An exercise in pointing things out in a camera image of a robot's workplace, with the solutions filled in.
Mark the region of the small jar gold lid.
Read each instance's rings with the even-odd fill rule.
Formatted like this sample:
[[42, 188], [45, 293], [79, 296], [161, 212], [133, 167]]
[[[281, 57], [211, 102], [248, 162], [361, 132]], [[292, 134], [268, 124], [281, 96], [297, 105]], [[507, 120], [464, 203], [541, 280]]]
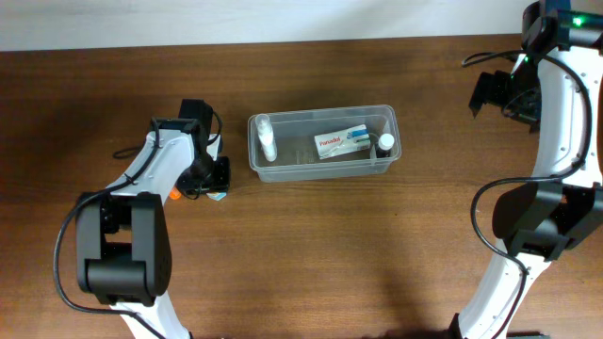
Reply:
[[227, 196], [227, 194], [225, 192], [209, 192], [206, 194], [206, 196], [214, 201], [220, 201], [223, 198], [225, 198]]

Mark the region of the orange tube white cap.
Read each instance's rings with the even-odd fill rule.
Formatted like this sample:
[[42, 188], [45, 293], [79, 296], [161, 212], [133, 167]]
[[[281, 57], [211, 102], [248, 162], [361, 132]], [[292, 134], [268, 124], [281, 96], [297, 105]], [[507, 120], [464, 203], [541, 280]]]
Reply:
[[174, 186], [170, 192], [170, 198], [172, 200], [179, 200], [182, 197], [180, 191]]

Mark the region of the white translucent spray bottle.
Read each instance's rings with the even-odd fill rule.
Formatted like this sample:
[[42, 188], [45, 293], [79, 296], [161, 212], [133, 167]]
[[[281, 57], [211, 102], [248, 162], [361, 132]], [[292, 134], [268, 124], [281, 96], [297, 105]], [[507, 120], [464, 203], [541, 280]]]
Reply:
[[277, 158], [277, 146], [269, 116], [259, 114], [254, 121], [264, 156], [269, 162], [274, 162]]

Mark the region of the dark bottle white cap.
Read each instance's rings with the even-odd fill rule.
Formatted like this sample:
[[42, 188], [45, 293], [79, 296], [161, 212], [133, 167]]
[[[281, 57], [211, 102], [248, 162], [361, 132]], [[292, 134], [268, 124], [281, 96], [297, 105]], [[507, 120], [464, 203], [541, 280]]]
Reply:
[[391, 134], [382, 134], [375, 147], [377, 158], [386, 158], [391, 154], [391, 150], [395, 144], [395, 138]]

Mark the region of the white Panadol medicine box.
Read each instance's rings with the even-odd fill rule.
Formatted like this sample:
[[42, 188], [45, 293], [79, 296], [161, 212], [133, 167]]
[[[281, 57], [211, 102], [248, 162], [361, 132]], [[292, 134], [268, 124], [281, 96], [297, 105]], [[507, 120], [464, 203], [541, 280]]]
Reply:
[[371, 146], [369, 132], [364, 124], [314, 136], [314, 141], [320, 159], [360, 152]]

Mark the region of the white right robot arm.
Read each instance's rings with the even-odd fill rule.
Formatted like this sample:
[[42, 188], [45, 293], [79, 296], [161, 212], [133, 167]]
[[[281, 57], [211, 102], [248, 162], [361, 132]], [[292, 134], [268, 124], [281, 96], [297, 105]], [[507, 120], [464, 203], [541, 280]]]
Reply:
[[602, 18], [567, 1], [539, 0], [523, 13], [510, 72], [483, 73], [469, 101], [494, 105], [539, 136], [532, 174], [504, 180], [492, 215], [493, 253], [451, 338], [506, 338], [535, 280], [602, 222], [597, 118], [602, 87]]

